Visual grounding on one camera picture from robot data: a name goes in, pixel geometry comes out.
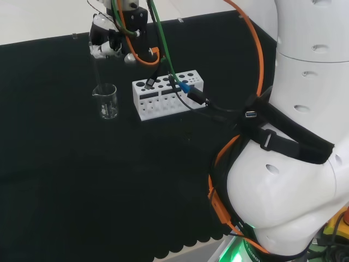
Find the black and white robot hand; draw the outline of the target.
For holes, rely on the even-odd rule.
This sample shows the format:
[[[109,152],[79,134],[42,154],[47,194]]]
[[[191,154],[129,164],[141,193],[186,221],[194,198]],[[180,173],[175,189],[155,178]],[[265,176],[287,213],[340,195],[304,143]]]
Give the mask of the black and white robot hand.
[[[93,58],[122,58],[126,64],[136,64],[134,55],[127,53],[124,42],[124,33],[118,30],[110,15],[94,14],[89,32],[89,49]]]

